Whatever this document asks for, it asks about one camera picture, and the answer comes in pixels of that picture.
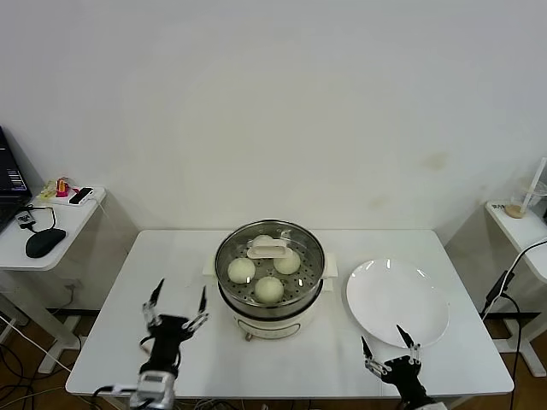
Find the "steamed bun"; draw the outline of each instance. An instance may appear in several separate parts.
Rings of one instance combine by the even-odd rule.
[[[279,273],[292,275],[300,267],[300,256],[291,249],[291,256],[288,258],[276,258],[273,260],[273,267]]]
[[[266,276],[256,282],[255,297],[262,303],[276,303],[283,297],[283,284],[273,276]]]
[[[228,277],[235,284],[248,284],[255,277],[255,264],[247,258],[234,259],[228,265]]]

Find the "laptop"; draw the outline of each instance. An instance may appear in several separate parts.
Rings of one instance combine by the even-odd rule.
[[[0,231],[31,199],[32,193],[0,127]]]

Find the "phone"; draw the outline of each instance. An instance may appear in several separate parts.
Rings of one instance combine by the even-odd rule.
[[[79,192],[74,195],[70,200],[69,203],[72,203],[74,205],[82,203],[84,200],[87,200],[89,195],[93,192],[93,188],[82,188],[79,190]]]

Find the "black cable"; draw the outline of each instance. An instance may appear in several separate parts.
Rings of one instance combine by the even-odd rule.
[[[89,405],[89,408],[91,410],[95,410],[97,408],[97,395],[103,391],[112,391],[113,388],[114,386],[103,386],[95,390],[93,392],[93,395],[91,396],[91,403]]]
[[[11,350],[11,348],[9,348],[8,346],[6,346],[5,344],[0,344],[0,348],[4,348],[4,349],[8,350],[14,357],[16,357],[14,351]],[[6,366],[6,368],[9,370],[9,372],[10,372],[11,374],[15,375],[15,376],[18,377],[18,378],[22,378],[22,379],[24,379],[24,380],[32,380],[32,381],[44,380],[45,378],[50,378],[51,376],[55,376],[57,373],[62,372],[63,370],[66,370],[64,367],[61,367],[61,368],[55,370],[54,372],[51,372],[51,373],[49,373],[49,374],[46,374],[45,376],[43,376],[43,377],[41,377],[41,378],[35,378],[35,377],[34,377],[34,378],[28,378],[28,377],[26,377],[26,376],[24,376],[24,375],[22,374],[22,371],[21,371],[21,372],[17,372],[16,370],[12,369],[12,368],[9,366],[8,362],[5,360],[5,358],[4,358],[3,354],[2,354],[2,350],[1,350],[1,349],[0,349],[0,359],[3,361],[3,364]],[[76,363],[76,362],[74,361],[74,362],[68,364],[67,367],[74,366],[75,363]]]
[[[522,256],[524,256],[524,255],[526,254],[526,252],[529,251],[530,249],[534,249],[534,248],[536,248],[536,247],[538,247],[538,246],[540,246],[540,245],[545,245],[546,243],[547,243],[547,240],[544,240],[544,241],[542,241],[542,242],[535,243],[535,244],[533,244],[533,245],[528,246],[526,249],[524,249],[523,251],[521,251],[521,252],[519,253],[519,255],[516,257],[515,261],[513,262],[513,267],[511,268],[511,270],[510,270],[510,271],[507,271],[507,272],[505,273],[505,275],[502,274],[502,277],[496,282],[496,284],[494,284],[494,287],[492,288],[492,290],[495,289],[495,287],[496,287],[498,284],[499,284],[499,286],[501,287],[501,286],[502,286],[502,283],[505,282],[504,285],[503,285],[503,289],[500,289],[500,290],[498,290],[498,291],[496,292],[496,296],[497,296],[497,295],[501,295],[502,292],[504,292],[505,290],[507,290],[507,286],[508,286],[508,284],[509,284],[509,281],[512,279],[512,277],[509,277],[509,275],[513,275],[513,276],[515,275],[513,271],[515,270],[516,266],[519,264],[519,261],[522,259]],[[495,300],[495,299],[489,300],[489,299],[488,299],[488,296],[486,297],[485,306],[483,307],[482,312],[480,313],[480,317],[481,317],[483,320],[484,320],[484,318],[485,318],[486,309],[494,302],[494,300]]]
[[[232,410],[239,410],[237,407],[235,407],[233,404],[230,404],[228,403],[226,400],[219,400],[215,403],[215,405],[213,406],[213,408],[215,408],[217,405],[219,404],[223,404],[225,406],[228,406],[230,407]]]
[[[154,399],[147,399],[144,401],[143,404],[141,404],[138,407],[135,407],[135,410],[142,410],[143,408],[146,408],[149,404],[151,404],[154,401]]]
[[[0,359],[2,359],[3,363],[6,365],[6,368],[8,368],[8,369],[9,369],[8,361],[5,359],[1,348],[5,348],[7,351],[9,351],[15,357],[15,360],[17,361],[17,364],[19,365],[19,368],[20,368],[20,372],[22,374],[23,373],[23,363],[22,363],[21,359],[19,358],[19,356],[17,354],[15,354],[15,352],[11,348],[8,348],[7,346],[5,346],[3,344],[0,344]],[[21,376],[17,375],[17,374],[15,374],[15,376],[19,378],[19,381],[17,382],[17,384],[13,384],[13,385],[10,385],[10,386],[3,386],[2,388],[0,388],[0,391],[1,391],[3,389],[7,389],[8,387],[11,387],[11,390],[7,394],[0,397],[0,401],[2,401],[4,399],[7,399],[16,389],[25,386],[25,385],[21,385],[21,382],[23,381],[23,378]]]
[[[513,403],[515,401],[515,390],[516,390],[516,364],[517,364],[517,361],[519,360],[519,353],[521,351],[521,339],[522,339],[522,325],[521,325],[521,318],[519,317],[521,314],[521,310],[519,308],[519,305],[515,302],[515,299],[513,299],[511,296],[507,295],[506,293],[502,293],[501,297],[507,299],[508,301],[511,301],[513,305],[515,306],[516,312],[518,313],[516,323],[519,326],[519,336],[516,342],[515,363],[513,363],[513,372],[511,373],[511,378],[513,379],[513,384],[515,386],[513,388],[513,391],[511,392],[511,404],[509,405],[509,410],[513,410]]]
[[[102,387],[99,387],[97,390],[95,390],[93,392],[93,395],[91,396],[91,402],[89,403],[89,408],[91,410],[96,410],[97,408],[101,408],[98,404],[97,404],[97,397],[98,397],[98,394],[99,393],[102,393],[104,391],[108,391],[108,392],[111,392],[112,390],[114,389],[114,386],[110,385],[110,386],[102,386]],[[120,393],[132,393],[133,391],[136,391],[135,389],[121,389],[120,390]]]
[[[55,225],[57,225],[57,218],[55,216],[55,210],[53,209],[53,207],[35,207],[32,204],[30,204],[30,205],[27,205],[27,206],[21,208],[21,211],[28,211],[28,213],[30,213],[31,211],[36,210],[36,209],[49,209],[51,211],[51,218],[53,219],[53,224],[48,229],[55,228]],[[31,232],[37,233],[32,228],[32,225],[29,225],[26,228]]]

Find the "cable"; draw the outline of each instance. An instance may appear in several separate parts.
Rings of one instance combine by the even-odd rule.
[[[47,389],[47,390],[39,391],[38,393],[33,393],[33,394],[31,394],[31,395],[24,395],[23,397],[19,397],[18,399],[12,400],[12,401],[10,401],[9,403],[4,404],[3,406],[0,406],[0,409],[6,408],[6,407],[8,407],[8,406],[11,406],[12,404],[14,404],[14,403],[16,403],[16,402],[18,402],[18,401],[28,399],[29,397],[30,397],[30,398],[33,398],[33,397],[36,396],[36,395],[42,395],[42,394],[44,394],[44,393],[50,393],[51,391],[60,390],[60,389],[64,389],[64,386],[60,386],[60,387],[55,387],[55,388],[53,388],[53,389]]]
[[[543,238],[540,240],[540,242],[536,242],[530,246],[528,246],[527,248],[523,249],[515,258],[515,260],[513,261],[513,263],[511,264],[511,267],[507,270],[507,272],[505,273],[504,277],[503,277],[503,281],[501,283],[501,287],[500,287],[500,290],[497,292],[497,295],[493,298],[493,300],[490,302],[488,300],[486,300],[486,304],[485,304],[485,307],[483,308],[480,316],[482,316],[482,321],[484,322],[485,319],[486,319],[486,316],[488,316],[488,313],[490,313],[490,311],[492,310],[492,308],[494,307],[494,304],[497,302],[497,300],[502,296],[502,293],[506,290],[505,289],[505,286],[506,286],[506,283],[508,282],[508,277],[511,275],[511,273],[513,273],[513,270],[516,268],[517,264],[519,263],[519,261],[521,260],[522,256],[524,256],[524,254],[529,251],[530,249],[534,249],[540,245],[544,245],[547,243],[547,238]]]
[[[76,397],[78,400],[83,401],[84,403],[86,403],[88,405],[91,405],[90,401],[84,399],[83,397],[80,397],[79,395],[75,395],[74,397]],[[95,404],[95,407],[98,407],[99,410],[103,410],[103,408],[99,404]]]
[[[123,238],[120,234],[120,232],[118,231],[118,228],[116,228],[116,226],[114,225],[114,222],[112,221],[112,219],[110,218],[110,215],[106,212],[106,210],[104,209],[102,203],[99,202],[98,199],[96,199],[95,197],[91,197],[89,198],[90,200],[93,200],[97,203],[97,205],[100,207],[101,211],[103,211],[103,215],[106,217],[107,221],[110,223],[110,226],[112,226],[112,229],[114,230],[115,232],[115,235],[118,237],[118,240],[120,241],[120,246],[123,248],[123,250],[126,252],[126,255],[129,255],[129,250],[126,248],[126,246],[123,244]]]
[[[56,309],[52,314],[56,314],[57,312],[59,312],[61,309],[64,309],[66,308],[67,306],[70,306],[72,304],[72,302],[74,302],[74,287],[72,286],[70,288],[70,301],[68,303],[65,303],[64,305],[62,305],[61,307],[59,307],[58,309]]]
[[[49,354],[48,352],[46,352],[40,345],[38,345],[37,343],[35,343],[31,338],[29,337],[26,337],[22,331],[20,331],[19,329],[17,329],[15,326],[11,325],[11,323],[9,323],[6,319],[3,318],[2,315],[0,315],[0,319],[2,319],[6,325],[8,325],[9,327],[11,327],[14,331],[16,331],[17,333],[19,333],[24,339],[26,339],[28,342],[32,343],[34,346],[36,346],[38,349],[42,350],[47,356],[49,356],[55,363],[57,363],[60,367],[62,367],[63,369],[65,369],[67,372],[71,372],[71,370],[66,367],[65,365],[63,365],[59,360],[57,360],[55,357],[53,357],[51,354]]]
[[[237,407],[235,407],[233,404],[228,403],[226,400],[219,400],[214,405],[213,408],[215,408],[217,405],[222,404],[224,406],[230,407],[232,410],[239,410]]]
[[[57,218],[55,217],[55,210],[53,209],[53,207],[35,207],[34,205],[30,204],[30,205],[26,205],[25,207],[22,207],[21,211],[28,211],[30,213],[31,211],[34,211],[36,209],[49,209],[51,211],[51,218],[53,219],[53,224],[49,228],[45,229],[45,231],[47,231],[48,229],[55,228],[55,225],[57,225]],[[32,225],[28,226],[27,229],[29,231],[37,233],[33,230]]]
[[[509,410],[513,410],[513,403],[515,401],[515,390],[516,390],[516,364],[517,364],[517,361],[519,360],[519,353],[521,351],[521,339],[522,339],[522,325],[521,325],[521,318],[520,318],[521,310],[519,308],[519,305],[515,302],[515,299],[513,299],[508,294],[502,293],[501,297],[511,301],[513,305],[515,306],[516,312],[518,313],[516,323],[519,326],[519,336],[517,337],[517,342],[516,342],[515,363],[513,363],[513,372],[511,373],[511,378],[513,379],[513,384],[515,386],[513,388],[513,391],[511,392],[511,404],[509,405]]]
[[[3,344],[0,344],[0,347],[2,348],[5,348],[6,350],[8,350],[14,357],[15,357],[15,360],[17,361],[17,363],[19,364],[19,368],[21,369],[21,374],[23,373],[23,363],[21,361],[21,359],[19,358],[19,356],[17,356],[17,354],[15,354],[15,352],[8,348],[7,346],[3,345]],[[2,359],[2,361],[5,363],[6,365],[6,368],[8,368],[8,370],[10,370],[9,368],[9,365],[8,365],[8,362],[6,361],[6,359],[3,357],[3,353],[2,353],[2,350],[0,349],[0,358]],[[21,386],[21,382],[23,381],[23,378],[22,376],[18,375],[18,374],[15,374],[15,376],[17,376],[19,378],[19,381],[17,382],[16,385],[12,385],[12,389],[5,395],[3,395],[2,397],[0,397],[0,401],[3,401],[4,399],[7,399],[16,389],[18,389],[18,387]],[[0,388],[0,390],[3,390],[3,389],[6,389],[8,388],[8,386],[3,386],[2,388]]]
[[[146,399],[143,404],[141,404],[138,407],[135,407],[135,410],[143,410],[144,408],[147,408],[149,404],[151,404],[154,401],[154,399]]]
[[[93,392],[93,395],[91,396],[91,402],[89,403],[89,408],[91,410],[95,410],[96,408],[100,408],[99,405],[97,404],[97,397],[98,397],[98,394],[99,393],[102,393],[102,392],[112,392],[112,390],[114,390],[114,385],[110,385],[110,386],[102,386],[102,387],[99,387],[97,390],[95,390]],[[119,393],[132,393],[133,391],[136,391],[136,389],[119,389],[117,390]]]

